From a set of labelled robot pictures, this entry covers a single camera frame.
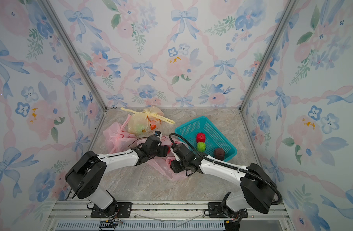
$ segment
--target floral wallpaper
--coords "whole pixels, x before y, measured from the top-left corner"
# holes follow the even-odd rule
[[[102,110],[34,0],[0,0],[0,231],[41,230]]]
[[[109,107],[237,107],[287,0],[50,2]]]
[[[296,230],[353,230],[353,0],[298,2],[244,116]]]

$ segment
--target yellow plastic bag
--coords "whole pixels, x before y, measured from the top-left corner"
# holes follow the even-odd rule
[[[145,108],[143,112],[136,112],[126,108],[121,108],[121,110],[134,113],[128,123],[128,132],[136,135],[159,129],[162,121],[170,124],[175,123],[173,120],[165,118],[164,113],[155,106]]]

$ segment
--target teal plastic basket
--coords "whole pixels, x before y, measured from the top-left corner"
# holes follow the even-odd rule
[[[231,160],[237,154],[237,149],[205,116],[191,120],[175,129],[175,133],[183,136],[194,147],[197,147],[196,136],[200,132],[206,135],[206,154],[214,156],[214,150],[218,147],[225,151],[224,161]]]

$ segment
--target vent grille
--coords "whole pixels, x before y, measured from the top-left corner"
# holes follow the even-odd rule
[[[115,230],[225,230],[223,221],[190,221],[181,224],[183,221],[123,221]],[[55,230],[113,230],[105,228],[107,223],[100,221],[59,221]]]

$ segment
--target mounting plate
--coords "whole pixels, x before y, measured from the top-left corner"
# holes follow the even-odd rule
[[[222,207],[220,206],[221,202],[209,202],[207,203],[207,206],[209,208],[209,217],[210,218],[227,218],[222,210]],[[234,217],[236,217],[237,215],[240,215],[240,211],[236,212]],[[245,209],[243,211],[243,217],[247,218],[248,217],[248,213],[247,213],[247,209]]]
[[[118,218],[129,218],[131,212],[132,202],[118,202],[117,206],[119,207]],[[108,218],[107,216],[101,214],[100,208],[94,204],[92,213],[90,215],[91,218]]]

